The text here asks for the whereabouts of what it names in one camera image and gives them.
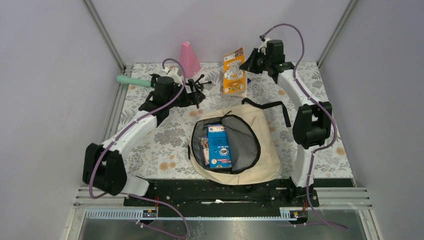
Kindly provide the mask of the black compass tool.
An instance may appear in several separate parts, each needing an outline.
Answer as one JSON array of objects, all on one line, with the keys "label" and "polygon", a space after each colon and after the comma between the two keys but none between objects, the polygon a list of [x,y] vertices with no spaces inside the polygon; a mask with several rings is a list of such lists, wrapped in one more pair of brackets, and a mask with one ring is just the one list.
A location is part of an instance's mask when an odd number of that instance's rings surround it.
[{"label": "black compass tool", "polygon": [[[154,87],[153,91],[147,96],[146,102],[153,104],[155,108],[171,101],[181,89],[181,86],[175,83],[170,76],[160,76],[158,74],[151,74],[151,76]],[[211,81],[200,83],[199,81],[204,76],[204,74],[201,74],[196,81],[188,79],[182,88],[182,93],[170,104],[170,107],[185,108],[196,106],[199,109],[200,103],[206,99],[203,94],[204,85],[212,83]]]}]

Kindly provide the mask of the orange booklet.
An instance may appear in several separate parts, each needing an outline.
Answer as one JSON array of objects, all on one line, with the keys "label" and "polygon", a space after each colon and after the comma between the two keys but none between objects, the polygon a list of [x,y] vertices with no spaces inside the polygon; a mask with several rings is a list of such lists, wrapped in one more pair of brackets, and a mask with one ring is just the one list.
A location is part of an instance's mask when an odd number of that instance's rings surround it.
[{"label": "orange booklet", "polygon": [[245,62],[244,48],[224,56],[222,92],[227,96],[246,97],[248,78],[240,66]]}]

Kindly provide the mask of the green tube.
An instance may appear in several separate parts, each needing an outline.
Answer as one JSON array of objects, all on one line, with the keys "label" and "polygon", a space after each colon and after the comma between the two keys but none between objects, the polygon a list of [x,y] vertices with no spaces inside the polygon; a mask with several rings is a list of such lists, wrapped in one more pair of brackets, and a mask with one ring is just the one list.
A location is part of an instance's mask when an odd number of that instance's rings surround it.
[{"label": "green tube", "polygon": [[121,84],[128,84],[128,85],[134,85],[134,86],[140,86],[140,87],[146,87],[146,88],[153,88],[155,85],[155,83],[150,80],[131,78],[125,75],[118,75],[116,77],[116,81]]}]

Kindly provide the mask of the blue picture book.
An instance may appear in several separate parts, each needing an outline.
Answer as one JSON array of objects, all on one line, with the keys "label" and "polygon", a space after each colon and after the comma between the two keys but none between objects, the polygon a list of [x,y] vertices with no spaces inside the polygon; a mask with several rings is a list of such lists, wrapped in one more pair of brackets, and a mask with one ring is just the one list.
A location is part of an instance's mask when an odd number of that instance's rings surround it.
[{"label": "blue picture book", "polygon": [[201,136],[199,138],[199,145],[201,154],[203,157],[204,164],[206,166],[210,165],[210,154],[209,154],[209,141],[207,136]]}]

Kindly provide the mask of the blue booklet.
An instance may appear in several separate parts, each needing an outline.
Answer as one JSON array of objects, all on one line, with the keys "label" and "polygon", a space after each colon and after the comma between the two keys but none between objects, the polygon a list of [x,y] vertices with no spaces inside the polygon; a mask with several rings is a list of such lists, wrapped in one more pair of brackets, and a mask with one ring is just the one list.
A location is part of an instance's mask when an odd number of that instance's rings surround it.
[{"label": "blue booklet", "polygon": [[207,137],[209,146],[209,168],[212,171],[231,169],[233,164],[225,126],[223,124],[208,125]]}]

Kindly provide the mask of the beige canvas backpack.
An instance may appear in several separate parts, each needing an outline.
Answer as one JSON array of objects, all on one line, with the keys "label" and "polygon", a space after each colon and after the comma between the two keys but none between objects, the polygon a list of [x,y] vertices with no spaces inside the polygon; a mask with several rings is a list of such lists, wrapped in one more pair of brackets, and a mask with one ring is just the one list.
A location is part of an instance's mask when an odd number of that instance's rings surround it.
[{"label": "beige canvas backpack", "polygon": [[[276,178],[281,161],[272,138],[264,109],[280,107],[286,127],[291,127],[282,101],[266,104],[244,98],[240,105],[206,113],[194,124],[188,149],[193,168],[203,177],[223,185],[252,185]],[[227,132],[232,167],[213,170],[204,161],[200,138],[208,126],[222,124]]]}]

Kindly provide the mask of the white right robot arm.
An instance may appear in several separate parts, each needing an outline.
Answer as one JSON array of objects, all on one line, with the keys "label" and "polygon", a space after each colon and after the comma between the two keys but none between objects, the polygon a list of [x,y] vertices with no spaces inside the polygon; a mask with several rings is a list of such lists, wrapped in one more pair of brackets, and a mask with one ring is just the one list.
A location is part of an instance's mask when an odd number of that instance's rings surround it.
[{"label": "white right robot arm", "polygon": [[240,66],[253,74],[266,72],[288,95],[297,109],[292,125],[293,139],[297,144],[293,172],[287,187],[287,201],[293,206],[313,208],[315,156],[318,151],[331,147],[337,138],[337,126],[332,117],[332,105],[319,101],[298,76],[299,62],[286,61],[282,40],[271,39],[272,26],[260,35],[262,44],[254,48]]}]

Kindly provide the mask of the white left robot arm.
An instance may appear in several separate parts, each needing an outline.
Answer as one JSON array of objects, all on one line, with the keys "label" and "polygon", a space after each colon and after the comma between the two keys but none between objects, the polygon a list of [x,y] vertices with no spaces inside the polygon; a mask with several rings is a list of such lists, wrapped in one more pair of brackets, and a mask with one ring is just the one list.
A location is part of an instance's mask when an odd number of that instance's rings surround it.
[{"label": "white left robot arm", "polygon": [[156,75],[151,91],[138,112],[121,130],[101,144],[91,143],[85,150],[83,181],[88,185],[92,199],[107,194],[136,195],[144,206],[152,204],[155,192],[146,179],[128,175],[124,159],[136,145],[169,116],[172,108],[198,107],[206,98],[187,78],[183,65],[176,59],[166,58],[163,63],[174,62],[177,67],[163,66],[164,76]]}]

